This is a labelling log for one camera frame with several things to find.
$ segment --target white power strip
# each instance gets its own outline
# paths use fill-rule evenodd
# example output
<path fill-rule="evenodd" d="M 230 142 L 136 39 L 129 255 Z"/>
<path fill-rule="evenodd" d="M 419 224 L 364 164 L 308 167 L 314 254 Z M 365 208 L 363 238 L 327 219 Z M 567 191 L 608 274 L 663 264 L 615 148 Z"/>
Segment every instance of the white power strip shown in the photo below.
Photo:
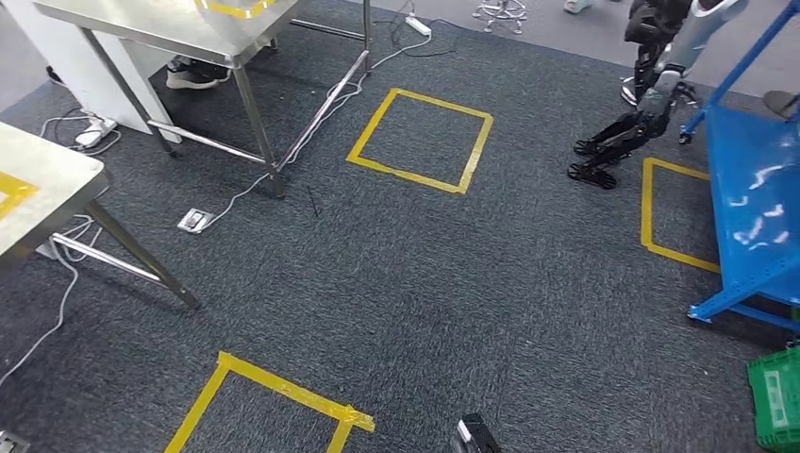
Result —
<path fill-rule="evenodd" d="M 92 125 L 75 137 L 75 143 L 80 149 L 96 146 L 117 126 L 116 121 L 105 118 L 91 118 L 89 122 Z"/>
<path fill-rule="evenodd" d="M 417 19 L 416 17 L 412 15 L 406 16 L 406 24 L 410 25 L 411 28 L 417 30 L 419 34 L 423 36 L 430 36 L 431 33 L 430 27 L 420 22 L 420 20 Z"/>

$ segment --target blue shelf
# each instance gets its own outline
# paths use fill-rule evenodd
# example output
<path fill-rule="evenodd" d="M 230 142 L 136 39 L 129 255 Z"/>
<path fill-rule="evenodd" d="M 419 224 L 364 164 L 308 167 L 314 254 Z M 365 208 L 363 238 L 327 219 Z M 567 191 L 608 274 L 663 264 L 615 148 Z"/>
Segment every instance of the blue shelf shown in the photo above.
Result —
<path fill-rule="evenodd" d="M 707 106 L 711 196 L 723 285 L 800 255 L 800 126 Z M 800 275 L 761 289 L 800 306 Z"/>

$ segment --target chrome stool leg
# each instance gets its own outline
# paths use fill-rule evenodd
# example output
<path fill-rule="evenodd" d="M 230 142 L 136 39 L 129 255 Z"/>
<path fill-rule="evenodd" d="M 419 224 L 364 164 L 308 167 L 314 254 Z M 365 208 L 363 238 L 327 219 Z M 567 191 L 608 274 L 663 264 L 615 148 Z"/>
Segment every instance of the chrome stool leg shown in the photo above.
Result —
<path fill-rule="evenodd" d="M 486 20 L 483 31 L 492 33 L 495 21 L 514 21 L 517 24 L 514 34 L 523 34 L 523 21 L 527 20 L 527 10 L 520 0 L 482 0 L 475 9 L 473 17 Z"/>

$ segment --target blue metal rack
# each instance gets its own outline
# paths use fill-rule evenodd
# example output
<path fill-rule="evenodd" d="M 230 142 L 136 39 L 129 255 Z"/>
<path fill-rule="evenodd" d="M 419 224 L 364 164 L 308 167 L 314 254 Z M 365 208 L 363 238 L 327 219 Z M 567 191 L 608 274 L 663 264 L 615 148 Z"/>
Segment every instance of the blue metal rack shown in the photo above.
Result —
<path fill-rule="evenodd" d="M 681 142 L 706 121 L 708 173 L 723 289 L 691 318 L 710 322 L 735 311 L 800 332 L 800 322 L 742 304 L 761 294 L 800 307 L 800 109 L 788 122 L 726 109 L 719 101 L 786 23 L 800 13 L 791 0 L 708 102 L 681 127 Z"/>

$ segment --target white cable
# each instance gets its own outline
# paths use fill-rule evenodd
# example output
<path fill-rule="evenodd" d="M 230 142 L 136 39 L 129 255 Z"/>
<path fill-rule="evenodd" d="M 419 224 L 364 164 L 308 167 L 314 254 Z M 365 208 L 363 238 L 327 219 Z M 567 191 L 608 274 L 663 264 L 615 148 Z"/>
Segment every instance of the white cable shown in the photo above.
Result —
<path fill-rule="evenodd" d="M 76 226 L 76 227 L 74 227 L 74 228 L 72 228 L 72 229 L 70 229 L 70 230 L 68 230 L 68 231 L 66 231 L 65 233 L 62 233 L 62 234 L 64 236 L 70 238 L 70 239 L 73 239 L 73 240 L 77 241 L 78 239 L 81 238 L 81 236 L 86 234 L 87 231 L 92 229 L 92 226 L 94 225 L 94 219 L 92 219 L 90 216 L 88 216 L 86 214 L 76 214 L 76 215 L 73 216 L 73 218 L 82 219 L 83 223 L 78 225 L 78 226 Z M 103 232 L 103 228 L 101 228 L 101 227 L 97 228 L 97 231 L 94 233 L 94 236 L 92 237 L 92 240 L 89 242 L 89 247 L 94 247 L 94 244 L 97 243 L 97 239 L 100 237 L 100 234 L 102 232 Z M 83 255 L 83 254 L 81 254 L 79 257 L 74 257 L 72 255 L 72 252 L 70 251 L 70 249 L 67 248 L 67 247 L 64 247 L 64 255 L 67 257 L 67 260 L 69 260 L 71 262 L 81 262 L 86 258 L 86 255 Z"/>
<path fill-rule="evenodd" d="M 89 149 L 89 148 L 84 148 L 84 147 L 81 147 L 81 146 L 78 146 L 75 149 L 77 151 L 79 151 L 81 154 L 83 154 L 84 156 L 89 156 L 89 157 L 99 156 L 99 155 L 105 153 L 106 151 L 108 151 L 109 148 L 111 148 L 114 144 L 116 144 L 118 141 L 120 141 L 123 138 L 123 134 L 119 130 L 110 130 L 109 132 L 113 132 L 113 133 L 117 134 L 117 136 L 109 144 L 107 144 L 106 146 L 103 146 L 102 148 L 98 149 L 97 151 L 92 151 L 91 153 L 86 153 L 86 152 L 84 152 L 84 150 L 85 149 Z"/>
<path fill-rule="evenodd" d="M 47 133 L 47 127 L 50 126 L 50 123 L 53 123 L 54 121 L 97 120 L 97 119 L 102 121 L 102 118 L 100 118 L 99 116 L 57 116 L 55 118 L 50 118 L 50 119 L 48 119 L 47 121 L 45 121 L 42 124 L 42 129 L 39 131 L 39 136 L 43 138 L 44 134 Z M 80 152 L 84 156 L 89 156 L 89 157 L 99 156 L 99 155 L 105 153 L 106 151 L 108 151 L 109 148 L 111 148 L 113 145 L 115 145 L 118 141 L 120 141 L 123 138 L 123 134 L 119 130 L 112 129 L 109 132 L 113 132 L 117 136 L 109 144 L 107 144 L 106 146 L 103 146 L 103 148 L 101 148 L 101 149 L 99 149 L 97 151 L 92 151 L 91 153 L 86 153 L 86 152 L 84 152 L 84 150 L 90 149 L 90 148 L 86 148 L 86 147 L 80 146 L 80 145 L 72 145 L 72 146 L 67 146 L 67 147 L 70 148 L 70 149 L 73 149 L 75 151 Z"/>
<path fill-rule="evenodd" d="M 56 248 L 56 243 L 53 242 L 52 239 L 50 240 L 50 246 L 53 247 L 53 250 L 56 252 L 56 257 L 58 258 L 58 261 L 60 261 L 61 264 L 64 265 L 64 267 L 66 267 L 73 273 L 73 280 L 70 282 L 70 286 L 67 287 L 67 291 L 64 292 L 64 296 L 61 298 L 61 305 L 58 307 L 58 322 L 56 323 L 56 326 L 51 328 L 50 330 L 47 330 L 47 333 L 42 335 L 42 337 L 33 344 L 33 346 L 20 359 L 20 361 L 18 361 L 16 365 L 12 366 L 11 369 L 8 370 L 3 375 L 3 377 L 0 377 L 0 387 L 3 386 L 3 383 L 6 382 L 6 379 L 8 379 L 8 377 L 10 377 L 15 371 L 17 371 L 21 366 L 23 366 L 25 361 L 27 361 L 28 358 L 31 356 L 31 354 L 33 354 L 33 351 L 35 351 L 36 348 L 39 347 L 39 345 L 42 344 L 42 342 L 47 337 L 55 333 L 56 330 L 60 329 L 61 326 L 63 326 L 64 324 L 64 306 L 67 303 L 67 297 L 69 297 L 70 292 L 73 290 L 73 287 L 77 283 L 78 272 L 69 262 L 67 262 L 66 260 L 64 260 L 64 258 L 61 257 L 61 254 L 58 252 L 58 249 Z"/>
<path fill-rule="evenodd" d="M 47 132 L 47 127 L 50 126 L 50 123 L 53 123 L 54 121 L 91 120 L 94 118 L 94 116 L 57 116 L 55 118 L 50 118 L 42 125 L 42 130 L 39 132 L 39 136 L 44 137 L 44 134 Z"/>
<path fill-rule="evenodd" d="M 406 52 L 407 50 L 416 49 L 417 47 L 422 47 L 422 46 L 428 44 L 429 42 L 431 42 L 432 39 L 433 39 L 433 35 L 431 34 L 431 35 L 428 35 L 427 39 L 424 42 L 420 42 L 418 44 L 413 44 L 413 45 L 410 45 L 408 47 L 404 47 L 404 48 L 398 50 L 397 52 L 394 52 L 393 54 L 389 55 L 388 57 L 385 57 L 381 61 L 379 61 L 376 64 L 374 64 L 373 67 L 371 68 L 371 70 L 373 71 L 373 70 L 377 69 L 377 67 L 380 66 L 381 64 L 389 61 L 390 59 L 393 59 L 394 57 L 397 57 L 398 55 L 402 54 L 403 52 Z M 324 116 L 323 119 L 320 120 L 320 122 L 317 124 L 317 126 L 314 127 L 311 130 L 311 133 L 308 134 L 306 139 L 302 143 L 300 143 L 300 146 L 298 146 L 297 149 L 294 151 L 294 154 L 292 155 L 292 157 L 289 160 L 287 160 L 287 162 L 286 162 L 287 164 L 294 163 L 294 161 L 297 160 L 297 156 L 300 154 L 300 151 L 311 141 L 311 138 L 313 138 L 314 134 L 317 132 L 317 130 L 319 130 L 320 126 L 322 126 L 322 124 L 325 122 L 325 120 L 327 120 L 328 118 L 333 116 L 333 114 L 336 113 L 337 110 L 339 110 L 342 107 L 344 107 L 344 104 L 346 104 L 347 101 L 350 100 L 350 98 L 352 98 L 354 96 L 357 96 L 357 95 L 361 94 L 361 92 L 364 91 L 364 89 L 361 86 L 361 84 L 364 82 L 364 79 L 366 77 L 367 77 L 366 74 L 362 75 L 361 78 L 358 80 L 358 83 L 347 82 L 347 85 L 356 87 L 356 90 L 354 92 L 349 92 L 348 94 L 343 94 L 340 97 L 338 97 L 335 101 L 333 101 L 334 103 L 338 102 L 340 104 L 337 105 L 335 108 L 333 108 L 326 116 Z M 334 85 L 333 87 L 331 87 L 327 91 L 328 97 L 330 96 L 330 94 L 333 92 L 333 90 L 335 88 L 336 88 L 336 85 Z"/>
<path fill-rule="evenodd" d="M 205 226 L 203 226 L 203 229 L 201 229 L 201 230 L 200 230 L 200 232 L 203 232 L 203 231 L 205 231 L 206 229 L 208 229 L 209 227 L 211 227 L 212 225 L 214 225 L 215 223 L 217 223 L 217 221 L 218 221 L 218 220 L 222 219 L 222 218 L 223 218 L 223 216 L 225 216 L 226 214 L 228 214 L 228 213 L 230 212 L 230 210 L 232 210 L 232 209 L 233 209 L 233 204 L 236 202 L 236 200 L 237 200 L 237 199 L 238 199 L 240 196 L 245 196 L 245 195 L 247 195 L 248 193 L 250 193 L 250 191 L 252 191 L 253 189 L 255 189 L 255 188 L 256 188 L 256 186 L 258 186 L 258 184 L 259 184 L 261 181 L 263 181 L 264 179 L 266 179 L 267 177 L 269 177 L 269 175 L 270 175 L 270 174 L 268 173 L 268 174 L 266 174 L 266 175 L 264 175 L 264 176 L 262 176 L 262 177 L 260 177 L 260 178 L 256 179 L 256 180 L 253 182 L 253 184 L 250 184 L 250 187 L 248 187 L 246 191 L 244 191 L 244 192 L 241 192 L 241 193 L 237 193 L 237 194 L 233 195 L 233 198 L 231 198 L 231 199 L 230 199 L 230 203 L 228 203 L 228 204 L 227 204 L 227 208 L 225 208 L 225 210 L 223 210 L 223 211 L 222 211 L 222 213 L 221 213 L 220 215 L 218 215 L 218 216 L 214 217 L 214 218 L 213 218 L 213 219 L 211 219 L 211 220 L 210 220 L 210 221 L 209 221 L 209 222 L 208 222 L 208 223 L 207 223 Z"/>
<path fill-rule="evenodd" d="M 428 43 L 429 43 L 429 42 L 430 42 L 432 39 L 433 39 L 433 35 L 428 35 L 427 39 L 426 39 L 424 42 L 420 42 L 420 43 L 418 43 L 418 44 L 413 44 L 413 45 L 410 45 L 410 46 L 408 46 L 408 47 L 404 47 L 404 48 L 402 48 L 402 49 L 398 50 L 397 52 L 394 52 L 393 54 L 389 55 L 388 57 L 385 57 L 385 58 L 384 58 L 384 59 L 382 59 L 381 61 L 379 61 L 379 62 L 377 62 L 376 64 L 374 64 L 374 65 L 373 65 L 373 67 L 371 68 L 371 70 L 374 70 L 374 69 L 376 69 L 376 68 L 377 68 L 378 66 L 380 66 L 381 64 L 383 64 L 383 63 L 385 63 L 385 62 L 389 61 L 390 59 L 393 59 L 394 57 L 397 57 L 398 55 L 401 55 L 403 52 L 406 52 L 407 50 L 416 49 L 417 47 L 422 47 L 422 46 L 424 46 L 424 45 L 428 44 Z M 354 96 L 357 96 L 357 95 L 361 94 L 361 92 L 363 92 L 363 91 L 364 91 L 364 89 L 363 89 L 363 87 L 362 87 L 362 85 L 361 85 L 361 84 L 364 82 L 364 79 L 365 79 L 366 77 L 367 77 L 367 74 L 363 74 L 363 75 L 361 75 L 361 78 L 359 78 L 359 79 L 358 79 L 358 82 L 357 82 L 357 83 L 353 83 L 353 82 L 347 82 L 347 83 L 345 84 L 345 86 L 349 85 L 349 86 L 352 86 L 352 87 L 356 87 L 356 90 L 355 90 L 354 92 L 349 92 L 349 93 L 347 93 L 347 94 L 342 94 L 342 95 L 341 95 L 341 96 L 339 96 L 339 97 L 338 97 L 336 100 L 334 100 L 334 101 L 333 101 L 334 103 L 337 103 L 337 102 L 338 102 L 339 104 L 338 104 L 336 107 L 334 107 L 334 108 L 333 108 L 333 109 L 332 109 L 332 110 L 331 110 L 331 111 L 330 111 L 330 112 L 329 112 L 329 113 L 328 113 L 326 116 L 324 116 L 324 117 L 323 117 L 323 118 L 320 120 L 320 122 L 319 122 L 319 123 L 317 123 L 317 126 L 316 126 L 316 127 L 314 127 L 314 128 L 311 130 L 311 132 L 308 134 L 308 136 L 306 137 L 306 139 L 305 139 L 305 140 L 303 140 L 303 142 L 302 142 L 302 143 L 300 143 L 300 145 L 299 145 L 299 146 L 297 147 L 297 149 L 294 151 L 294 154 L 293 154 L 293 156 L 292 156 L 291 158 L 289 158 L 289 160 L 287 160 L 287 162 L 286 162 L 287 164 L 294 163 L 294 161 L 297 159 L 297 155 L 299 155 L 299 154 L 300 154 L 300 150 L 302 150 L 302 149 L 303 149 L 303 148 L 304 148 L 304 147 L 305 147 L 305 146 L 306 146 L 306 145 L 307 145 L 307 144 L 308 144 L 308 143 L 311 141 L 311 138 L 313 138 L 313 137 L 314 137 L 314 134 L 317 132 L 317 130 L 319 130 L 320 126 L 321 126 L 321 125 L 322 125 L 322 124 L 325 122 L 325 120 L 327 120 L 328 118 L 330 118 L 331 116 L 333 116 L 333 114 L 334 114 L 334 113 L 336 113 L 336 111 L 337 111 L 337 110 L 339 110 L 339 109 L 341 109 L 342 107 L 344 107 L 344 104 L 346 104 L 346 103 L 347 103 L 347 101 L 349 101 L 349 100 L 350 100 L 350 98 L 352 98 L 352 97 L 354 97 Z M 331 94 L 333 93 L 333 91 L 336 89 L 337 85 L 334 85 L 333 87 L 330 87 L 330 89 L 327 91 L 327 97 L 330 97 L 330 95 L 331 95 Z M 230 199 L 230 203 L 228 203 L 228 204 L 227 204 L 227 208 L 225 208 L 225 210 L 223 210 L 223 211 L 222 211 L 222 213 L 220 213 L 220 215 L 218 215 L 218 216 L 214 217 L 214 218 L 213 218 L 213 219 L 211 219 L 211 220 L 210 220 L 210 221 L 209 221 L 209 222 L 208 222 L 208 223 L 207 223 L 205 226 L 203 226 L 203 229 L 201 229 L 201 230 L 200 230 L 200 232 L 203 232 L 203 231 L 205 231 L 206 229 L 208 229 L 208 228 L 210 228 L 212 225 L 214 225 L 214 224 L 215 224 L 215 223 L 216 223 L 218 220 L 222 219 L 222 218 L 223 218 L 223 216 L 225 216 L 226 214 L 228 214 L 228 213 L 230 212 L 230 210 L 231 210 L 231 209 L 233 209 L 233 204 L 234 204 L 234 202 L 236 202 L 236 200 L 237 200 L 239 197 L 241 197 L 241 196 L 245 196 L 245 195 L 247 195 L 248 193 L 250 193 L 250 192 L 251 192 L 253 189 L 255 189 L 255 188 L 256 188 L 256 186 L 258 186 L 258 184 L 259 184 L 261 181 L 263 181 L 263 180 L 264 180 L 264 179 L 266 179 L 267 177 L 269 177 L 269 174 L 266 174 L 266 175 L 263 175 L 263 176 L 259 177 L 258 179 L 256 179 L 256 181 L 255 181 L 255 182 L 253 182 L 253 184 L 251 184 L 251 185 L 250 185 L 250 187 L 248 187 L 248 188 L 247 188 L 247 190 L 246 190 L 246 191 L 244 191 L 244 192 L 241 192 L 241 193 L 237 193 L 237 194 L 233 195 L 233 198 L 231 198 L 231 199 Z"/>

